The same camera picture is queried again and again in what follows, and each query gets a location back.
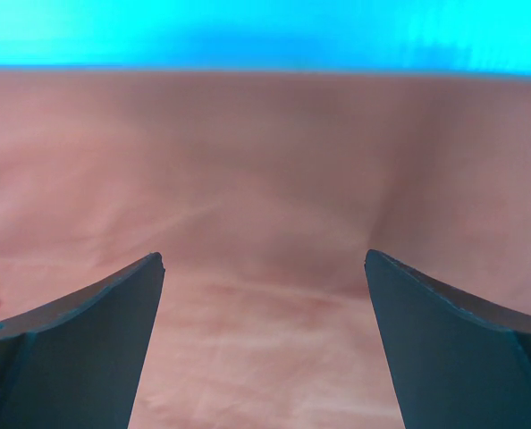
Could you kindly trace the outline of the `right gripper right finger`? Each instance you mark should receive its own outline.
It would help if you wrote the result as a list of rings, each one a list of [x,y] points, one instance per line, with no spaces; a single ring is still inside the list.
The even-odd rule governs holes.
[[[369,250],[365,272],[407,428],[531,428],[531,315]]]

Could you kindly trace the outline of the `orange t shirt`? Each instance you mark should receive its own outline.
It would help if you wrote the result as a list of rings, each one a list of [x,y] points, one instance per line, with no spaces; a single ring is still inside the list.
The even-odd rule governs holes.
[[[381,250],[531,314],[531,81],[0,71],[0,320],[151,252],[134,428],[399,428]]]

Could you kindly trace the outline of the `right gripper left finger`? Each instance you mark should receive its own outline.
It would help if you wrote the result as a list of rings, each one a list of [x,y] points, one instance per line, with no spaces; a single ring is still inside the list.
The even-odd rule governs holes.
[[[126,428],[162,295],[149,254],[0,321],[0,428]]]

